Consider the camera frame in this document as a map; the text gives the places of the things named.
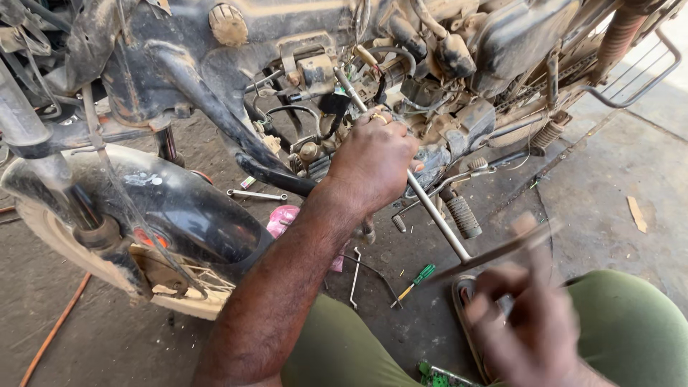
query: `wood scrap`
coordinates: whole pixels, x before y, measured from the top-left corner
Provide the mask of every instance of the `wood scrap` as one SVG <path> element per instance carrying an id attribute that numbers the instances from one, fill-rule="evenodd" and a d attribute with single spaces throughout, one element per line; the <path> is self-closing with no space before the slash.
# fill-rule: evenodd
<path id="1" fill-rule="evenodd" d="M 631 215 L 633 215 L 633 220 L 636 222 L 638 230 L 647 233 L 647 223 L 645 223 L 645 219 L 643 219 L 643 213 L 641 212 L 641 208 L 638 207 L 638 202 L 633 196 L 626 196 L 626 199 L 628 200 L 628 208 L 631 209 Z"/>

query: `motorcycle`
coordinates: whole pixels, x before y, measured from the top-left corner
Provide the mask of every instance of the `motorcycle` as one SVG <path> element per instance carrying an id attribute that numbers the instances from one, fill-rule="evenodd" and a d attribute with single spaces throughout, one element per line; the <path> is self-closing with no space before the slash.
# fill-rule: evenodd
<path id="1" fill-rule="evenodd" d="M 353 122 L 382 107 L 420 139 L 425 164 L 403 194 L 418 200 L 391 221 L 405 232 L 403 212 L 439 195 L 475 238 L 453 183 L 544 156 L 585 93 L 615 108 L 637 101 L 680 62 L 658 27 L 685 1 L 5 0 L 0 125 L 18 158 L 0 185 L 66 258 L 135 300 L 212 320 L 272 236 L 184 168 L 171 120 L 202 111 L 247 174 L 306 197 Z M 652 33 L 674 64 L 625 101 L 598 91 Z M 261 111 L 267 96 L 281 106 Z M 98 115 L 104 97 L 111 112 Z M 295 142 L 273 125 L 281 110 Z M 142 136 L 157 155 L 114 144 Z M 518 142 L 496 160 L 471 156 Z M 373 242 L 370 219 L 362 228 Z"/>

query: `gold ring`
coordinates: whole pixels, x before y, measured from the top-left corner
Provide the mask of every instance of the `gold ring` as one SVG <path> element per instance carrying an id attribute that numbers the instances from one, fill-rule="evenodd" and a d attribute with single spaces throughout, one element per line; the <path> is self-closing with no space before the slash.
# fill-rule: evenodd
<path id="1" fill-rule="evenodd" d="M 387 119 L 386 119 L 385 117 L 383 117 L 382 114 L 373 113 L 373 114 L 370 116 L 370 118 L 379 118 L 379 119 L 381 119 L 382 121 L 385 122 L 385 125 L 388 124 Z"/>

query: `sandal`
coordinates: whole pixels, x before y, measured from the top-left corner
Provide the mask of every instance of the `sandal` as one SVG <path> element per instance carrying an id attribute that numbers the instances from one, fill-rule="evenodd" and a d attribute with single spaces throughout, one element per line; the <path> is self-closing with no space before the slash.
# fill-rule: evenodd
<path id="1" fill-rule="evenodd" d="M 475 342 L 471 337 L 471 328 L 468 324 L 465 311 L 465 307 L 471 303 L 471 298 L 473 297 L 474 293 L 475 277 L 472 275 L 461 275 L 451 286 L 451 297 L 454 301 L 454 309 L 456 310 L 456 314 L 461 322 L 461 327 L 466 335 L 466 340 L 471 348 L 471 353 L 473 354 L 473 359 L 475 360 L 477 369 L 480 372 L 480 377 L 482 377 L 482 381 L 487 386 L 492 384 L 496 380 L 496 377 L 492 375 L 489 368 L 485 367 L 484 353 L 482 352 L 482 348 L 478 348 L 478 346 L 475 345 Z M 500 298 L 497 303 L 504 312 L 504 315 L 508 317 L 508 314 L 513 308 L 513 297 L 510 295 L 505 295 L 504 297 Z"/>

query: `man's leg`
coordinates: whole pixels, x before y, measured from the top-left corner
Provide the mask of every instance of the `man's leg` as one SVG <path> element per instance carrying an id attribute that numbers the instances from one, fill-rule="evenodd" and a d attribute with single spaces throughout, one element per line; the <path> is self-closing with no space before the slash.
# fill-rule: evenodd
<path id="1" fill-rule="evenodd" d="M 580 356 L 622 386 L 688 386 L 688 322 L 657 288 L 618 271 L 568 282 Z"/>
<path id="2" fill-rule="evenodd" d="M 348 306 L 318 295 L 281 371 L 285 387 L 419 387 Z"/>

